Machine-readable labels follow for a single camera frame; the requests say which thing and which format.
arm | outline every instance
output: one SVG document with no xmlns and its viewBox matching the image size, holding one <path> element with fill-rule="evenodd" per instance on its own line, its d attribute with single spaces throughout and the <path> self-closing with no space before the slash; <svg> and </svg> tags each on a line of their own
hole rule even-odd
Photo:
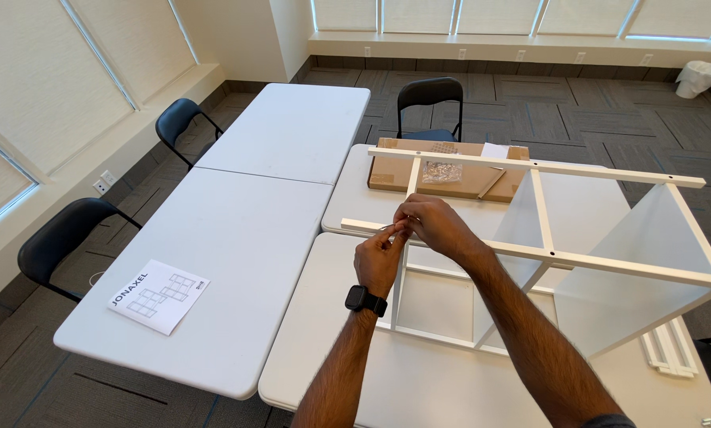
<svg viewBox="0 0 711 428">
<path fill-rule="evenodd" d="M 390 243 L 389 237 L 395 233 L 396 228 L 389 227 L 355 248 L 353 265 L 358 282 L 381 298 L 387 298 L 395 282 L 400 251 L 410 236 L 409 231 L 401 231 Z M 350 313 L 332 350 L 305 392 L 292 428 L 353 426 L 368 348 L 376 325 L 377 315 L 368 309 Z"/>
<path fill-rule="evenodd" d="M 394 221 L 397 229 L 415 231 L 469 274 L 522 383 L 551 425 L 577 428 L 598 415 L 622 413 L 585 359 L 445 201 L 414 193 L 398 208 Z"/>
</svg>

white trash bag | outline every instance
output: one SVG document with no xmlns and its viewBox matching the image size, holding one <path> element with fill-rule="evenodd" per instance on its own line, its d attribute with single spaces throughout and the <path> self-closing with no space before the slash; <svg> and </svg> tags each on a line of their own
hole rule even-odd
<svg viewBox="0 0 711 428">
<path fill-rule="evenodd" d="M 711 64 L 704 61 L 691 61 L 685 64 L 675 82 L 680 82 L 677 95 L 683 98 L 696 98 L 711 86 Z"/>
</svg>

black watch strap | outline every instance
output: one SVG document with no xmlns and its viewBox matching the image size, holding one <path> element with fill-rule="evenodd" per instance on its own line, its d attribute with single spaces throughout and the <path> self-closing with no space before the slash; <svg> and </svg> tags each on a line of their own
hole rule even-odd
<svg viewBox="0 0 711 428">
<path fill-rule="evenodd" d="M 384 316 L 384 312 L 387 310 L 387 301 L 381 297 L 374 296 L 373 294 L 367 292 L 366 297 L 363 300 L 363 307 L 370 309 L 374 314 L 379 317 Z"/>
</svg>

white paper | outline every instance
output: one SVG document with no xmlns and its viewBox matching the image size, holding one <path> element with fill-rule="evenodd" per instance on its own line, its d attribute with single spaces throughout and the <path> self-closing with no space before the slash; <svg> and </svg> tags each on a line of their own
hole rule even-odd
<svg viewBox="0 0 711 428">
<path fill-rule="evenodd" d="M 170 336 L 210 281 L 150 260 L 107 306 Z"/>
<path fill-rule="evenodd" d="M 498 145 L 491 142 L 485 142 L 480 156 L 485 158 L 505 159 L 508 157 L 509 147 L 509 145 Z"/>
</svg>

smartwatch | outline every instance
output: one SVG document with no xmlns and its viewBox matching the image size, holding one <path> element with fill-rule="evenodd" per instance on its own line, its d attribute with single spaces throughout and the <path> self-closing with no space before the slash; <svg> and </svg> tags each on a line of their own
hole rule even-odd
<svg viewBox="0 0 711 428">
<path fill-rule="evenodd" d="M 383 317 L 387 310 L 387 301 L 370 294 L 365 286 L 352 286 L 345 299 L 345 307 L 356 312 L 367 308 L 379 317 Z"/>
</svg>

